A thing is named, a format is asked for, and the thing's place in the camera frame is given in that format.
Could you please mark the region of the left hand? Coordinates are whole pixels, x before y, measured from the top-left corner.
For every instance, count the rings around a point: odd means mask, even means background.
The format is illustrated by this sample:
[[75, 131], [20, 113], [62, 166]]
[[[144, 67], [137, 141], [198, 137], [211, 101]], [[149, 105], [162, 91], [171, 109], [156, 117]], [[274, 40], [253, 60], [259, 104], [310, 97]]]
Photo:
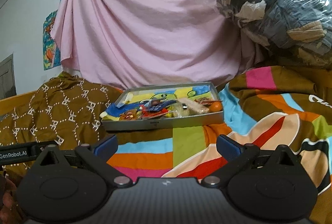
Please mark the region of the left hand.
[[1, 175], [1, 223], [24, 223], [25, 215], [15, 197], [16, 186], [9, 179]]

